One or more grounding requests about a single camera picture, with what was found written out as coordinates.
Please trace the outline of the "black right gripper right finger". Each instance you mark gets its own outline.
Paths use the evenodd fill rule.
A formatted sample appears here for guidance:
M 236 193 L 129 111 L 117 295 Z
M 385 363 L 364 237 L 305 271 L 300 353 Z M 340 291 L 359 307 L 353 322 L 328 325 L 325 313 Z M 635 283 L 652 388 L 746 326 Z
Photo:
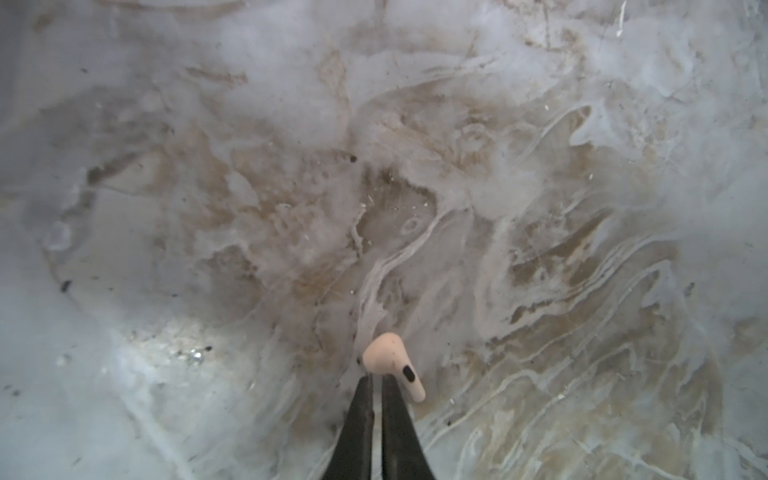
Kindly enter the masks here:
M 382 377 L 382 478 L 435 480 L 397 379 Z

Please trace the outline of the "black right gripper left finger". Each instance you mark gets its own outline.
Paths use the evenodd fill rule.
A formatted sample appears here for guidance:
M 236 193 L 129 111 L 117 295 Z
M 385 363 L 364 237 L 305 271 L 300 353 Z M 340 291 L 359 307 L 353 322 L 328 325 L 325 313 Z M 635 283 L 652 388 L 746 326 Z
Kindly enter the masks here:
M 375 414 L 373 379 L 363 376 L 355 389 L 322 480 L 370 480 Z

